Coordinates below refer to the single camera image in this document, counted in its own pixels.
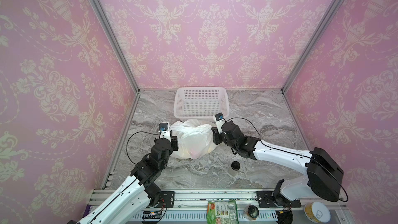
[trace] gray marble surface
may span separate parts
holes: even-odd
[[[157,133],[160,122],[169,121],[171,125],[179,121],[173,114],[175,91],[141,91],[140,95],[127,139],[138,131]],[[227,118],[247,118],[261,133],[262,139],[273,144],[305,148],[279,89],[228,91],[228,98],[230,115]],[[258,136],[250,123],[241,119],[233,121],[245,135]],[[150,152],[154,138],[154,135],[139,133],[130,139],[128,150],[132,161],[138,162]],[[126,155],[125,146],[112,180],[113,189],[120,186],[134,167]],[[241,164],[235,177],[228,173],[227,166],[233,161]],[[155,183],[161,189],[273,188],[280,179],[298,176],[298,172],[275,163],[233,155],[230,147],[221,143],[214,151],[198,159],[171,157]]]

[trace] pink wallpaper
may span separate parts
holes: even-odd
[[[345,171],[357,224],[396,223],[398,0],[345,0],[288,91],[312,146]]]
[[[100,1],[140,88],[280,88],[331,2]]]
[[[0,223],[80,219],[134,94],[88,0],[0,0]]]

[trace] floral wallpaper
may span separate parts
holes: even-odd
[[[140,88],[280,88],[332,0],[100,0]]]
[[[357,224],[396,223],[398,0],[345,0],[287,96],[344,169]]]
[[[0,0],[0,223],[78,220],[132,104],[88,0]]]

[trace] black lid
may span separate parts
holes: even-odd
[[[248,215],[252,217],[253,219],[256,219],[258,217],[259,211],[256,206],[250,205],[248,208]]]
[[[239,170],[240,169],[240,163],[238,161],[233,161],[231,164],[231,168],[233,170]]]

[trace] laundry basket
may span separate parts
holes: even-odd
[[[222,112],[229,115],[228,95],[222,87],[182,87],[177,90],[174,116],[181,121],[190,118],[214,121],[213,116]]]

